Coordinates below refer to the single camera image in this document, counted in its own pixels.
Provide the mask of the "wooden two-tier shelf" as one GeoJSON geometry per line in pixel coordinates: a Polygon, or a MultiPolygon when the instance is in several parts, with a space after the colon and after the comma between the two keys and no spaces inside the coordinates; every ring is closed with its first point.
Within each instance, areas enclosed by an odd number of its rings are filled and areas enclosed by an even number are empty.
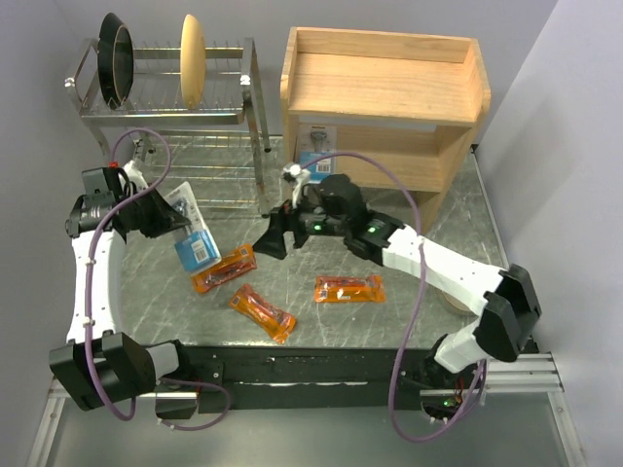
{"type": "Polygon", "coordinates": [[[416,196],[429,231],[487,118],[492,92],[477,40],[293,27],[280,78],[284,157],[302,124],[332,126],[336,170],[367,188],[392,187],[368,156],[416,196]]]}

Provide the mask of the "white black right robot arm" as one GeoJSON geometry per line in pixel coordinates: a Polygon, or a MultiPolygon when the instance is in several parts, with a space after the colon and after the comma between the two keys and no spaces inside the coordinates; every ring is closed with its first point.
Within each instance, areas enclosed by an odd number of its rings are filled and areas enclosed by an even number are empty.
{"type": "Polygon", "coordinates": [[[356,257],[408,273],[466,305],[476,320],[441,338],[425,365],[427,379],[437,387],[448,387],[479,360],[517,360],[541,316],[526,269],[479,263],[433,242],[369,208],[345,174],[330,175],[318,184],[301,174],[293,183],[293,197],[271,211],[267,230],[253,245],[255,252],[284,259],[287,232],[293,233],[297,248],[312,235],[337,236],[356,257]]]}

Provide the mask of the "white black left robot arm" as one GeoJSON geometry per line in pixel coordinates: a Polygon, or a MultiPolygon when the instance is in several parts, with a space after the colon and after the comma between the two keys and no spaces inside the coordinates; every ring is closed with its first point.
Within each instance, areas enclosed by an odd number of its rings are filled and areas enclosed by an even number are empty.
{"type": "Polygon", "coordinates": [[[85,191],[65,222],[76,264],[74,310],[65,345],[49,353],[50,369],[83,411],[133,402],[159,380],[182,390],[194,368],[181,342],[142,345],[122,329],[122,265],[129,233],[158,238],[190,221],[131,162],[85,170],[82,180],[85,191]]]}

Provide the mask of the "blue razor blister pack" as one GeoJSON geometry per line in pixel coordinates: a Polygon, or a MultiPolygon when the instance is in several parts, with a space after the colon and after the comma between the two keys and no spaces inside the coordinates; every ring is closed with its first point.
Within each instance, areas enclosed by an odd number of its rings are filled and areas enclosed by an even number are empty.
{"type": "MultiPolygon", "coordinates": [[[[305,165],[320,156],[332,154],[337,149],[337,127],[305,124],[300,125],[294,161],[305,165]]],[[[311,163],[307,170],[311,173],[311,182],[320,183],[335,172],[335,161],[326,159],[311,163]]]]}
{"type": "Polygon", "coordinates": [[[222,255],[200,211],[188,181],[165,196],[168,204],[190,221],[174,231],[174,247],[180,263],[190,274],[202,272],[221,261],[222,255]]]}

